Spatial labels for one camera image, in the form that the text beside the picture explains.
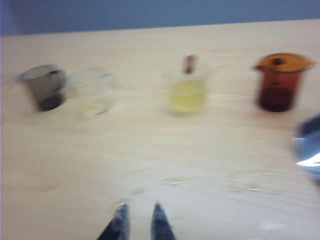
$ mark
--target gray wall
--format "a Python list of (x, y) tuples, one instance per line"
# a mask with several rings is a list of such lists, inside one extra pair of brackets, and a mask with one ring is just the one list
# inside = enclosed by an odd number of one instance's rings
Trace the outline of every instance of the gray wall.
[(1, 33), (320, 18), (320, 0), (1, 0)]

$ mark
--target wood grain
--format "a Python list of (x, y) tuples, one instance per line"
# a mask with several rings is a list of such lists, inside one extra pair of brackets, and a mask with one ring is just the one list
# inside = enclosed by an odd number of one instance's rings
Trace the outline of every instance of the wood grain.
[[(305, 73), (294, 109), (270, 113), (255, 104), (252, 67), (278, 52), (319, 63), (319, 39), (320, 20), (2, 37), (2, 239), (95, 240), (127, 199), (132, 240), (150, 239), (156, 200), (180, 240), (317, 240), (319, 189), (291, 138), (320, 110), (320, 68)], [(213, 69), (209, 100), (172, 115), (162, 73), (190, 54)], [(14, 79), (50, 63), (112, 71), (112, 109), (37, 112)]]

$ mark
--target water droplet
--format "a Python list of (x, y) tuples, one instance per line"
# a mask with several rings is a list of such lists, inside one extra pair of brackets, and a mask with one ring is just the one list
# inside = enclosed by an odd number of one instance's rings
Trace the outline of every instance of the water droplet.
[(135, 175), (144, 174), (145, 172), (146, 172), (146, 169), (140, 169), (140, 170), (130, 171), (129, 175), (135, 176)]
[(146, 191), (148, 191), (147, 188), (141, 187), (141, 188), (137, 188), (137, 189), (133, 190), (133, 191), (132, 191), (132, 194), (134, 194), (134, 195), (143, 194), (143, 193), (145, 193)]
[(163, 180), (162, 184), (166, 184), (166, 185), (170, 185), (170, 186), (174, 186), (174, 185), (178, 185), (178, 184), (182, 184), (183, 181), (179, 180), (177, 178), (167, 178), (165, 180)]

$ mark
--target glass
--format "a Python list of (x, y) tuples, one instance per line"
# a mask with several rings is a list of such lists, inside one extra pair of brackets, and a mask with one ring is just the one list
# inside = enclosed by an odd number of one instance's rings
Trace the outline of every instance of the glass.
[(207, 100), (209, 69), (195, 60), (173, 67), (165, 73), (169, 80), (169, 108), (174, 113), (191, 113), (202, 108)]
[(66, 74), (56, 65), (42, 65), (21, 75), (41, 111), (60, 106), (65, 98), (61, 92), (66, 83)]
[(263, 73), (258, 104), (272, 112), (290, 109), (302, 72), (312, 64), (306, 57), (275, 53), (264, 57), (255, 69)]
[(99, 116), (112, 106), (116, 83), (103, 67), (88, 67), (68, 78), (66, 94), (72, 108), (84, 118)]

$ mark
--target amber glass beaker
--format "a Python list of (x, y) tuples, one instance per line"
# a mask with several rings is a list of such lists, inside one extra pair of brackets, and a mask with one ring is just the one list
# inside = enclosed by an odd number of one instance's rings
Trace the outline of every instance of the amber glass beaker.
[(258, 104), (272, 112), (290, 109), (302, 72), (312, 64), (306, 57), (292, 53), (275, 53), (264, 57), (255, 67), (263, 72)]

